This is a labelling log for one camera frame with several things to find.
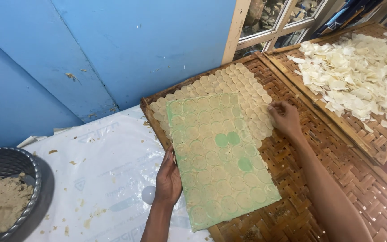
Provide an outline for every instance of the hand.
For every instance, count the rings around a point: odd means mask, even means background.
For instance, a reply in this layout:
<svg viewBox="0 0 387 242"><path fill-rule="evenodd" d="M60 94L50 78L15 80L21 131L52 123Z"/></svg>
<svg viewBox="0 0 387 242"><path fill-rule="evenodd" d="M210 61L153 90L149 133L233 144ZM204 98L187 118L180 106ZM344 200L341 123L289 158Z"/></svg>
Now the hand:
<svg viewBox="0 0 387 242"><path fill-rule="evenodd" d="M295 106L286 101L272 102L268 112L276 122L276 128L289 138L303 137L300 118Z"/></svg>
<svg viewBox="0 0 387 242"><path fill-rule="evenodd" d="M174 148L171 146L165 151L156 176L156 193L153 204L168 205L174 207L181 194L181 179L176 163L173 161Z"/></svg>

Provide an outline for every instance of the bowl rim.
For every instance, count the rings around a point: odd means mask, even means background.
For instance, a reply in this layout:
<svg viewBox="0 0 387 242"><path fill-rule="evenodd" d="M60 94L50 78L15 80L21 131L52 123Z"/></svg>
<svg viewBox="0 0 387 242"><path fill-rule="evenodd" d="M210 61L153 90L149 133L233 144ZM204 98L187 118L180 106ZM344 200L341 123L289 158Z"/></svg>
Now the bowl rim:
<svg viewBox="0 0 387 242"><path fill-rule="evenodd" d="M16 220L16 222L11 226L7 232L0 233L2 234L0 238L0 242L6 240L10 235L12 235L18 228L19 226L23 223L23 221L28 217L28 215L32 212L32 209L35 207L35 204L37 203L38 197L40 195L40 190L41 190L41 170L40 170L40 164L38 164L38 161L35 159L34 155L29 153L28 151L20 148L14 148L14 147L0 147L0 150L12 150L12 151L17 151L19 153L22 153L26 157L28 157L29 161L32 163L32 166L34 167L35 171L35 184L34 184L34 189L32 191L31 198L26 205L26 208L20 215L20 217Z"/></svg>

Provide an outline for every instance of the green mold sheet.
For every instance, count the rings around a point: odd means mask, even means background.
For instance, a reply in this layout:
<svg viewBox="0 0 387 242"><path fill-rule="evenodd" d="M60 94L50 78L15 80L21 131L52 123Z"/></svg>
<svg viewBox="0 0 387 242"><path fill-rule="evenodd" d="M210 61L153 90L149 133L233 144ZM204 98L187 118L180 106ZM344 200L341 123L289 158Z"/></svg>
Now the green mold sheet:
<svg viewBox="0 0 387 242"><path fill-rule="evenodd" d="M192 231L281 199L236 93L166 103Z"/></svg>

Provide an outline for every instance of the forearm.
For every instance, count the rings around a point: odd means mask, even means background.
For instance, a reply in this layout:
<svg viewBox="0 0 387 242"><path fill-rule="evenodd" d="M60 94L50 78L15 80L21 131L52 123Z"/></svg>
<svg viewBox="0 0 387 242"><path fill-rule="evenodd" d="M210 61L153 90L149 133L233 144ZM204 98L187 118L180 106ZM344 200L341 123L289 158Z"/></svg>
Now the forearm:
<svg viewBox="0 0 387 242"><path fill-rule="evenodd" d="M152 204L141 242L166 242L173 206Z"/></svg>
<svg viewBox="0 0 387 242"><path fill-rule="evenodd" d="M311 201L319 221L333 242L372 242L359 212L320 163L307 140L300 134L291 137L302 164Z"/></svg>

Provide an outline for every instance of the glass pane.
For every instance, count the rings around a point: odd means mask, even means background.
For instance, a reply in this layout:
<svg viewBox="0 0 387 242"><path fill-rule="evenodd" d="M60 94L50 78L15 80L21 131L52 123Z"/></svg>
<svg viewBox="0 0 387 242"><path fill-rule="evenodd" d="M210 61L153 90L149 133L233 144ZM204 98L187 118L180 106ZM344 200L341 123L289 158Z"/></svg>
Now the glass pane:
<svg viewBox="0 0 387 242"><path fill-rule="evenodd" d="M241 50L236 50L235 54L234 54L234 58L232 59L232 61L241 59L241 58L246 57L246 56L250 56L255 51L261 51L262 52L262 50L264 49L264 46L266 45L266 43L267 42L265 41L265 42L262 42L262 43L258 43L256 45L245 47L244 49L241 49Z"/></svg>
<svg viewBox="0 0 387 242"><path fill-rule="evenodd" d="M303 32L303 30L304 29L278 37L276 43L273 46L273 49L295 44L295 42L298 40L298 37Z"/></svg>
<svg viewBox="0 0 387 242"><path fill-rule="evenodd" d="M289 16L287 24L296 23L303 19L307 19L314 15L319 8L320 3L323 0L302 0L298 1L295 7L292 9L292 13Z"/></svg>
<svg viewBox="0 0 387 242"><path fill-rule="evenodd" d="M272 29L276 24L284 3L284 0L252 0L244 20L240 40Z"/></svg>

